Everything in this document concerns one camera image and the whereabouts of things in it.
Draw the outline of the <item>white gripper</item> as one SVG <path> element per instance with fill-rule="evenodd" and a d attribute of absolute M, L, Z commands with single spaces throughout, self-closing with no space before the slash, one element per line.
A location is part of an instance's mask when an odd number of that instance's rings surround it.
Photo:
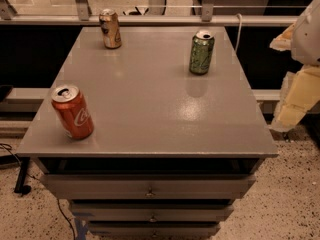
<path fill-rule="evenodd" d="M 291 49 L 292 58 L 305 64 L 297 73 L 286 73 L 274 111 L 271 128 L 288 132 L 320 101 L 320 0 L 313 0 L 295 25 L 287 27 L 269 47 Z"/>

